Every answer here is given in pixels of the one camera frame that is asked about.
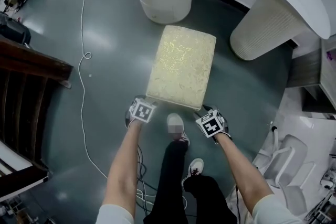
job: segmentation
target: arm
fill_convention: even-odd
[[[245,205],[252,214],[254,206],[273,192],[259,170],[251,164],[227,135],[218,133],[215,136],[224,150]]]
[[[138,140],[141,122],[133,121],[111,165],[107,180],[105,204],[126,209],[134,218],[136,199],[136,176],[138,172]]]

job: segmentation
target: sneaker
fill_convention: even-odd
[[[194,159],[189,165],[188,175],[182,180],[182,187],[187,178],[200,175],[203,171],[203,167],[204,162],[201,158]]]
[[[173,135],[174,140],[185,141],[190,145],[190,140],[184,132],[184,124],[182,118],[171,113],[167,117],[168,132]]]

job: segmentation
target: leg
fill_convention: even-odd
[[[209,176],[202,176],[203,168],[184,181],[184,190],[190,192],[197,202],[197,224],[203,223],[237,223],[236,216],[228,209],[224,195],[217,182]]]
[[[165,151],[155,203],[152,212],[143,220],[145,224],[188,223],[184,212],[181,186],[184,156],[189,144],[183,130],[183,122],[181,132],[177,135],[171,131],[175,135],[175,140],[169,144]]]

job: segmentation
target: gray floor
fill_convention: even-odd
[[[43,143],[43,160],[51,171],[49,182],[31,193],[57,223],[94,223],[106,179],[89,162],[80,123],[82,88],[78,77],[81,58],[82,0],[29,0],[18,16],[32,29],[31,46],[64,60],[75,68],[72,89],[59,88],[51,102]],[[193,0],[180,26],[217,37],[215,56],[204,103],[217,105],[229,122],[237,146],[252,160],[268,133],[285,89],[292,49],[282,45],[251,62],[237,59],[228,41],[244,14],[218,0]],[[139,0],[86,0],[84,40],[92,59],[83,62],[86,85],[83,112],[88,151],[108,173],[124,133],[124,112],[134,96],[144,94],[164,26],[148,20]],[[163,108],[142,131],[140,146],[148,168],[145,180],[157,186],[165,147],[170,142],[165,119],[177,111],[191,139],[186,167],[195,157],[204,160],[204,174],[213,176],[225,195],[233,178],[219,146],[206,139],[192,113]],[[196,213],[189,194],[187,212]],[[136,223],[144,213],[138,208]]]

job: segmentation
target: yellow foam block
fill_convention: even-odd
[[[180,26],[164,28],[146,95],[199,110],[216,37]]]

